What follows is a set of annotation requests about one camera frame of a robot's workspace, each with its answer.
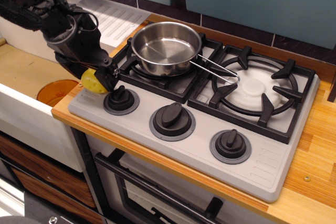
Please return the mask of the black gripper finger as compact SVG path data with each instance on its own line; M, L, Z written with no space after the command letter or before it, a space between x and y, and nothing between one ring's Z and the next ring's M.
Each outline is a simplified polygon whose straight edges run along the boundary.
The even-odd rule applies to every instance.
M107 68L98 68L94 76L108 92L113 91L119 81L118 72Z

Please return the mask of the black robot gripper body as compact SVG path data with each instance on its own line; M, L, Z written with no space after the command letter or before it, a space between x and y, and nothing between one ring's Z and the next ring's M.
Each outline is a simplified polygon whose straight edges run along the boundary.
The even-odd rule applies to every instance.
M101 34L93 15L68 15L67 19L69 28L46 39L58 63L78 79L89 68L97 70L105 79L116 79L118 66L100 46Z

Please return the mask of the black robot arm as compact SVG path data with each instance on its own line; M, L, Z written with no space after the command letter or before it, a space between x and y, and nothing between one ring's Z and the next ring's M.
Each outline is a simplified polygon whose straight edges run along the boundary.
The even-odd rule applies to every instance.
M1 17L22 28L41 31L57 62L76 78L88 69L107 91L119 80L117 63L101 48L99 21L67 0L1 0Z

